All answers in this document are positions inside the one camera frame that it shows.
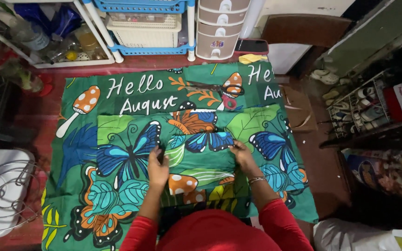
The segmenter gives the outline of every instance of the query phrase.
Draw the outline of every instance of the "red shirt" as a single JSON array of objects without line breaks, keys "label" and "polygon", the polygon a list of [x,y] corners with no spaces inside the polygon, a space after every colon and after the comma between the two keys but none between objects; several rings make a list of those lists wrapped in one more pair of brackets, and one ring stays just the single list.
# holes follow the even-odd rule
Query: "red shirt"
[{"label": "red shirt", "polygon": [[137,217],[119,251],[313,251],[282,200],[259,214],[264,232],[219,209],[197,211],[175,223],[156,245],[158,225]]}]

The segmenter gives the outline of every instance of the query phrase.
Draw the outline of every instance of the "folded fabric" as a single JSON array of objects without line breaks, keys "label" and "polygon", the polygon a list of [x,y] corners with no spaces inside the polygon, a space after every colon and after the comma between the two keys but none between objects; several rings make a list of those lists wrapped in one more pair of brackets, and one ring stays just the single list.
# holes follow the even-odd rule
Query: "folded fabric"
[{"label": "folded fabric", "polygon": [[215,188],[233,180],[235,157],[226,132],[172,136],[165,155],[170,159],[170,195]]}]

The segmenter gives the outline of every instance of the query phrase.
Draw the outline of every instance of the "woman's right hand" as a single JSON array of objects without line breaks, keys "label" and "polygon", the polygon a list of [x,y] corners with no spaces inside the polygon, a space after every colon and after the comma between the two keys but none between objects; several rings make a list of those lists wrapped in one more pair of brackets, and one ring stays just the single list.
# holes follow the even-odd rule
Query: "woman's right hand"
[{"label": "woman's right hand", "polygon": [[241,171],[243,171],[248,178],[263,176],[263,173],[252,157],[251,151],[243,142],[234,140],[234,145],[230,145],[229,149],[235,154],[235,159],[240,165]]}]

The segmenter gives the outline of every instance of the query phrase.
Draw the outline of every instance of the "orange mushroom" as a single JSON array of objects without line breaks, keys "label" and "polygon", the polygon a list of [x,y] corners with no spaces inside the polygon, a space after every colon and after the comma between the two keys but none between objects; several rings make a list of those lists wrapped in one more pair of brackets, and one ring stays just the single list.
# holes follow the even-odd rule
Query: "orange mushroom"
[{"label": "orange mushroom", "polygon": [[195,190],[198,185],[198,180],[192,176],[170,174],[168,178],[168,188],[171,195],[179,193],[187,193]]},{"label": "orange mushroom", "polygon": [[195,189],[191,192],[184,193],[182,197],[182,201],[184,204],[188,205],[191,203],[199,203],[206,200],[205,190],[204,189]]},{"label": "orange mushroom", "polygon": [[64,122],[60,128],[57,130],[55,134],[58,138],[63,138],[64,134],[66,134],[67,129],[69,128],[70,124],[75,120],[75,118],[80,114],[88,114],[92,109],[97,105],[97,101],[99,101],[100,97],[100,89],[96,85],[92,85],[84,91],[80,96],[78,96],[72,108],[74,109],[75,113]]},{"label": "orange mushroom", "polygon": [[232,73],[232,75],[224,82],[223,87],[227,88],[226,91],[223,94],[231,97],[231,98],[236,98],[238,97],[238,94],[231,94],[232,92],[240,93],[241,92],[241,76],[238,72]]}]

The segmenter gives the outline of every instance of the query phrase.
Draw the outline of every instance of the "blue butterfly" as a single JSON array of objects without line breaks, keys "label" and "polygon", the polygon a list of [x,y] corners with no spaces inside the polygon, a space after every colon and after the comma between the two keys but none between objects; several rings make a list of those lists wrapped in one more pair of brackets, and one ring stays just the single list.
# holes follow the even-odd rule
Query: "blue butterfly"
[{"label": "blue butterfly", "polygon": [[181,74],[182,73],[182,68],[173,68],[173,69],[167,69],[168,72],[174,72],[176,74]]},{"label": "blue butterfly", "polygon": [[139,169],[148,179],[148,155],[156,145],[159,145],[160,131],[161,124],[151,121],[139,133],[134,146],[126,145],[126,150],[117,145],[99,145],[97,174],[108,176],[120,167],[114,181],[115,189],[122,186],[126,180],[137,179],[140,176]]},{"label": "blue butterfly", "polygon": [[230,133],[200,133],[185,142],[185,148],[193,153],[204,151],[207,145],[211,151],[221,151],[234,144]]},{"label": "blue butterfly", "polygon": [[284,172],[287,172],[288,164],[296,162],[288,133],[291,129],[288,125],[286,125],[286,129],[280,134],[262,131],[249,137],[249,143],[263,155],[265,160],[273,160],[281,152],[280,169]]}]

